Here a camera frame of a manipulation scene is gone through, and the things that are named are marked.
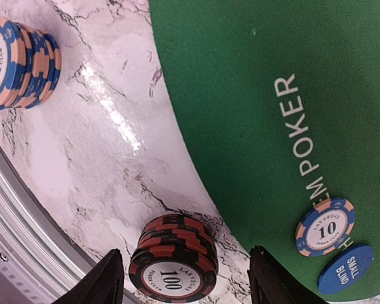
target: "marble tabletop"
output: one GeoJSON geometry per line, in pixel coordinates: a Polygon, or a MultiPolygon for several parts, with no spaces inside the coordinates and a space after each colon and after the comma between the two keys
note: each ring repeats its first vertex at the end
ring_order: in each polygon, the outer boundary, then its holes
{"type": "MultiPolygon", "coordinates": [[[[213,231],[217,287],[200,303],[251,303],[247,252],[203,187],[179,132],[148,0],[5,0],[0,16],[53,34],[60,83],[45,104],[0,112],[0,145],[56,223],[94,260],[127,269],[141,229],[165,213],[213,231]]],[[[129,279],[125,287],[146,303],[129,279]]],[[[380,303],[380,296],[357,303],[380,303]]]]}

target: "green poker mat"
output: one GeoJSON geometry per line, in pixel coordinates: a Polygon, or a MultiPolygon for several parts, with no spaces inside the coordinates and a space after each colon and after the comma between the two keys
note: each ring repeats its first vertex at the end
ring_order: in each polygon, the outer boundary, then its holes
{"type": "Polygon", "coordinates": [[[180,131],[240,243],[265,246],[319,294],[341,250],[299,254],[296,226],[326,193],[347,198],[351,240],[375,258],[321,297],[380,294],[380,0],[151,0],[150,12],[180,131]],[[277,79],[290,80],[287,94],[277,79]],[[319,167],[302,176],[304,161],[319,167]]]}

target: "screw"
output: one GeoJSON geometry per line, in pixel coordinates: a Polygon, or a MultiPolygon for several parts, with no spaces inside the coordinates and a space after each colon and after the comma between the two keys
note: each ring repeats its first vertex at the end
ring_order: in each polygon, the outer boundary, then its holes
{"type": "Polygon", "coordinates": [[[0,253],[0,258],[3,262],[8,262],[8,257],[4,252],[0,253]]]}

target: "red and black poker chip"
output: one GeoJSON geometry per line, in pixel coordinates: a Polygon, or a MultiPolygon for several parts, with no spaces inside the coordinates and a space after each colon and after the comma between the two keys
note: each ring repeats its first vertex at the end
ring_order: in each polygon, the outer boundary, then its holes
{"type": "Polygon", "coordinates": [[[219,263],[212,233],[184,215],[164,215],[142,231],[129,267],[134,286],[166,303],[189,303],[214,288],[219,263]]]}

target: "poker mat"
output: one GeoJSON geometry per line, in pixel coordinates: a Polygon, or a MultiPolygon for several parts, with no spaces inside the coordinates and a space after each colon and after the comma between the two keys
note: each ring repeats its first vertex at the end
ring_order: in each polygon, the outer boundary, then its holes
{"type": "Polygon", "coordinates": [[[240,243],[319,294],[341,250],[301,255],[296,227],[328,195],[349,199],[350,240],[374,261],[321,296],[380,294],[380,1],[151,0],[150,12],[180,131],[240,243]]]}

